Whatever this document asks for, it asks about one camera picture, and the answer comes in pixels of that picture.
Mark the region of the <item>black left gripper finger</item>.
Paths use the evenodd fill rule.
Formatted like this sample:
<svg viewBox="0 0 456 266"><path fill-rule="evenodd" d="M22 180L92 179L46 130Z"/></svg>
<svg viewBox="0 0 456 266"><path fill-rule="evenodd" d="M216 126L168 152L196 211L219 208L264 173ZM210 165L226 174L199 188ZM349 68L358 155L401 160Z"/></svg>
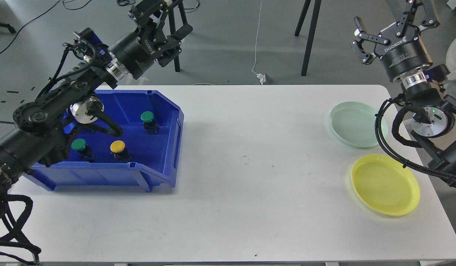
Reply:
<svg viewBox="0 0 456 266"><path fill-rule="evenodd" d="M175 0L142 0L137 5L132 5L128 16L138 28L148 27L155 22L160 27L165 18L169 17L169 25L175 26L174 7Z"/></svg>
<svg viewBox="0 0 456 266"><path fill-rule="evenodd" d="M182 40L193 31L193 27L184 24L174 34L167 36L167 39L158 45L158 64L161 67L174 62L174 67L179 68L179 54L182 52Z"/></svg>

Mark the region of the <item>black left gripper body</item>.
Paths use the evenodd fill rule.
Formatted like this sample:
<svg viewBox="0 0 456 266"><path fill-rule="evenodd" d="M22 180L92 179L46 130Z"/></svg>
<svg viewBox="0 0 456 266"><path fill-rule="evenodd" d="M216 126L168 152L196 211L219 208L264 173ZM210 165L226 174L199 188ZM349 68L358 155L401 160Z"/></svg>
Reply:
<svg viewBox="0 0 456 266"><path fill-rule="evenodd" d="M123 35L109 46L112 57L109 69L115 75L139 79L154 64L158 64L158 45L166 39L167 35L154 27L137 28Z"/></svg>

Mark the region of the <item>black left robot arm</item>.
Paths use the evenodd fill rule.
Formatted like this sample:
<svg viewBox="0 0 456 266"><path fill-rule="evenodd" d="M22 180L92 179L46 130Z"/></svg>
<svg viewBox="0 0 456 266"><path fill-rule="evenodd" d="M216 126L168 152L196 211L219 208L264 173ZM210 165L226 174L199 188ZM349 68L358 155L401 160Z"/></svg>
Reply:
<svg viewBox="0 0 456 266"><path fill-rule="evenodd" d="M128 16L136 29L107 46L92 29L75 33L72 44L64 43L61 62L49 83L34 101L13 113L15 128L0 139L0 221L8 232L0 246L25 249L32 261L0 252L26 265L39 265L41 249L23 233L33 206L25 195L9 190L33 165L50 167L69 158L71 143L83 129L112 137L123 129L103 111L95 90L106 83L116 88L125 76L141 77L155 61L161 67L175 62L179 71L182 40L192 32L182 0L142 0L132 5Z"/></svg>

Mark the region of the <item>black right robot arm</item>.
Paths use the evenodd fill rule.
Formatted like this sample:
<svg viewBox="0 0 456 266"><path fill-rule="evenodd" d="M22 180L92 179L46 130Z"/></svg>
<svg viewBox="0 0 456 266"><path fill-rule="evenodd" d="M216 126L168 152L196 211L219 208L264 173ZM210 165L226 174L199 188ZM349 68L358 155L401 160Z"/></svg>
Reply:
<svg viewBox="0 0 456 266"><path fill-rule="evenodd" d="M432 59L420 39L426 29L439 26L432 0L407 0L395 22L378 35L366 32L360 17L355 17L355 39L351 43L362 64L379 59L390 82L400 82L402 93L387 99L376 114L374 132L379 146L403 165L440 178L456 188L456 140L442 150L433 138L449 133L456 119L456 95L445 93L449 69L444 64L432 67ZM393 150L382 132L387 109L397 104L400 110L392 123L392 136L402 145L424 149L431 161L418 165Z"/></svg>

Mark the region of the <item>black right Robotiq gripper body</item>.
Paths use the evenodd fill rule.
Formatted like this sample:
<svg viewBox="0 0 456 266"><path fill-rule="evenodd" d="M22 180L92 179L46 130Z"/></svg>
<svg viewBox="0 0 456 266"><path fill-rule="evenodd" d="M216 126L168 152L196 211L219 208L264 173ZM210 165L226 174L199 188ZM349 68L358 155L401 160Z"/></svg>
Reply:
<svg viewBox="0 0 456 266"><path fill-rule="evenodd" d="M399 26L392 23L380 32L381 37L390 42L375 44L375 55L380 59L390 82L398 82L400 75L416 68L427 70L433 65L427 49L419 39L418 27L406 26L402 37L397 35L398 32Z"/></svg>

